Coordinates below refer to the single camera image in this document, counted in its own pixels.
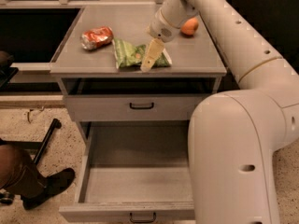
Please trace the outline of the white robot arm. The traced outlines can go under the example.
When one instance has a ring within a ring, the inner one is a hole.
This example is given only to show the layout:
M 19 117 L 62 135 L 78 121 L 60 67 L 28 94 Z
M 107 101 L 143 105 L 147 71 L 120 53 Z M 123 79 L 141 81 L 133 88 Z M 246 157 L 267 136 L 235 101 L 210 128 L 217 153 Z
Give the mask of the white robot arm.
M 148 71 L 200 16 L 238 85 L 193 111 L 188 153 L 197 224 L 280 224 L 273 154 L 299 138 L 299 76 L 225 0 L 167 0 L 153 17 Z

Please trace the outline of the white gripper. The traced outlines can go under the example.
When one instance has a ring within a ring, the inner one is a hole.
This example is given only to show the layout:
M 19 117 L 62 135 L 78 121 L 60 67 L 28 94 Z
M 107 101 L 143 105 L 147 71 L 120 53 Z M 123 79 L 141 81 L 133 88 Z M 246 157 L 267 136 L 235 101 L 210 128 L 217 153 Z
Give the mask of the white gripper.
M 164 43 L 172 41 L 180 28 L 159 9 L 148 26 L 148 34 L 153 39 L 146 46 L 146 52 L 141 64 L 141 71 L 148 72 L 162 55 Z

